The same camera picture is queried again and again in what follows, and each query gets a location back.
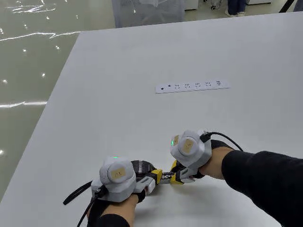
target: electrical outlet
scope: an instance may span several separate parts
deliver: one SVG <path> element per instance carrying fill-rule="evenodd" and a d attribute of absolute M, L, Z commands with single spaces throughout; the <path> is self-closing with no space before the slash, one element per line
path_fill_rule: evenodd
<path fill-rule="evenodd" d="M 156 86 L 156 93 L 170 93 L 180 91 L 199 91 L 210 89 L 222 89 L 230 88 L 229 83 L 226 80 L 214 79 L 197 82 L 185 82 L 185 83 L 167 83 Z"/>

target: black strap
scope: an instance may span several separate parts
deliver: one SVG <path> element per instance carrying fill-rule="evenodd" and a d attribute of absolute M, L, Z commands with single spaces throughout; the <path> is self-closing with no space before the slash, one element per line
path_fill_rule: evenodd
<path fill-rule="evenodd" d="M 78 189 L 76 189 L 75 191 L 73 191 L 64 201 L 63 204 L 67 205 L 69 204 L 73 199 L 75 199 L 78 195 L 80 195 L 82 192 L 84 192 L 85 190 L 87 190 L 90 185 L 91 185 L 92 181 L 82 185 L 81 187 L 79 187 Z"/>

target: white table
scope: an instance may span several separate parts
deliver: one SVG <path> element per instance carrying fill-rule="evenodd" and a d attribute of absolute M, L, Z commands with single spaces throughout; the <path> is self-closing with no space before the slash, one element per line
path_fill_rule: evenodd
<path fill-rule="evenodd" d="M 206 128 L 245 150 L 302 153 L 303 13 L 81 33 L 0 204 L 1 226 L 73 227 L 106 156 L 168 170 L 172 135 Z M 227 79 L 230 89 L 155 94 L 157 84 Z M 224 181 L 161 185 L 136 226 L 279 227 Z"/>

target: hand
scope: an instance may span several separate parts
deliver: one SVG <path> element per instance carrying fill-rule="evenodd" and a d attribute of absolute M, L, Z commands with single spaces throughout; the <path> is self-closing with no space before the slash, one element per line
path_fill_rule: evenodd
<path fill-rule="evenodd" d="M 199 172 L 203 175 L 224 180 L 224 176 L 221 171 L 222 161 L 224 157 L 234 149 L 218 140 L 212 140 L 212 149 L 212 157 L 204 166 L 199 168 Z"/>

